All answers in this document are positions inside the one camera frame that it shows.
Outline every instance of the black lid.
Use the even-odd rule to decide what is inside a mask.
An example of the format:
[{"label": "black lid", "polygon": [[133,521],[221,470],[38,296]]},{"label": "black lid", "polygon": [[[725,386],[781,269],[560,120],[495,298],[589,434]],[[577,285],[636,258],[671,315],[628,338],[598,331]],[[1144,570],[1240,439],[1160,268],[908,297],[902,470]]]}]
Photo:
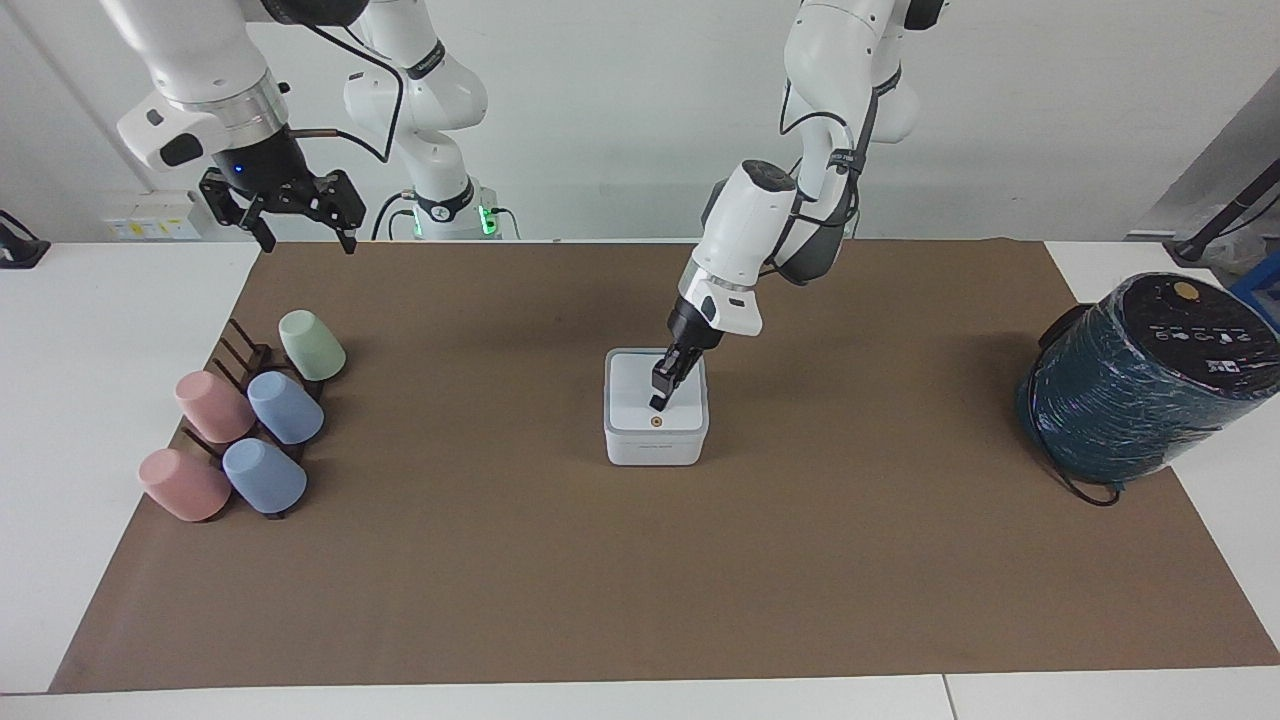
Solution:
[{"label": "black lid", "polygon": [[1280,341],[1231,293],[1149,274],[1134,279],[1120,307],[1129,337],[1165,368],[1221,395],[1280,391]]}]

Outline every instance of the cup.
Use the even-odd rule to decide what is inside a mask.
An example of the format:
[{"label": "cup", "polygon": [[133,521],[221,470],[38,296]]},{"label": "cup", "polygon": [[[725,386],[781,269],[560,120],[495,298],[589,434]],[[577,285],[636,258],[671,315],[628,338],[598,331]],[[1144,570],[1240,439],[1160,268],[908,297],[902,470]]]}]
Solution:
[{"label": "cup", "polygon": [[307,473],[279,447],[246,438],[223,455],[223,470],[236,492],[264,515],[284,512],[307,489]]},{"label": "cup", "polygon": [[253,427],[253,407],[241,391],[207,370],[178,380],[174,397],[182,414],[209,442],[236,442]]},{"label": "cup", "polygon": [[315,437],[324,425],[324,410],[302,386],[280,373],[262,373],[248,383],[248,401],[257,419],[284,445]]},{"label": "cup", "polygon": [[347,364],[347,351],[310,310],[280,318],[280,342],[298,373],[311,382],[328,380]]},{"label": "cup", "polygon": [[206,457],[180,450],[157,450],[138,466],[142,489],[179,520],[198,523],[218,514],[232,484]]}]

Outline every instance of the white square container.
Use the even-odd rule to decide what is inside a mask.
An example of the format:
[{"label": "white square container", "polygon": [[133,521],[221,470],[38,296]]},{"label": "white square container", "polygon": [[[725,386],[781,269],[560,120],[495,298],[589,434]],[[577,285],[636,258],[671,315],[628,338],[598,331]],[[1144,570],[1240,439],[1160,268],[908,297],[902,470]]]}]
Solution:
[{"label": "white square container", "polygon": [[649,406],[653,366],[666,348],[620,347],[604,360],[604,441],[614,465],[692,465],[710,427],[707,369],[689,373],[667,409]]}]

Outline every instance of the wrapped cylinder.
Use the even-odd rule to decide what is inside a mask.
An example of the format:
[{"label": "wrapped cylinder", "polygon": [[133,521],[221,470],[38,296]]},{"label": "wrapped cylinder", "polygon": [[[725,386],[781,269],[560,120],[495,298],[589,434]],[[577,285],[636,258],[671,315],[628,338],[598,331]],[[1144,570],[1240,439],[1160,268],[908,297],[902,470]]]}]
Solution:
[{"label": "wrapped cylinder", "polygon": [[1151,273],[1042,340],[1018,411],[1060,470],[1117,486],[1277,392],[1280,338],[1262,318],[1213,286]]}]

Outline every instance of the brown tabletop covering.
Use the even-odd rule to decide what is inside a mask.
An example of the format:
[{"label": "brown tabletop covering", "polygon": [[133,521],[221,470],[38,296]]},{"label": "brown tabletop covering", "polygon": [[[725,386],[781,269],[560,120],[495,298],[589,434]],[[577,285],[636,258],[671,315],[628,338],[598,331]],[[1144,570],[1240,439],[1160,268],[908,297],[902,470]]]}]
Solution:
[{"label": "brown tabletop covering", "polygon": [[1039,245],[765,279],[764,334],[709,355],[701,461],[609,465],[604,356],[669,341],[687,255],[261,258],[236,318],[276,345],[307,307],[349,351],[310,489],[276,521],[143,498],[54,692],[1280,662],[1171,471],[1098,510],[1029,451],[1014,387],[1074,302]]}]

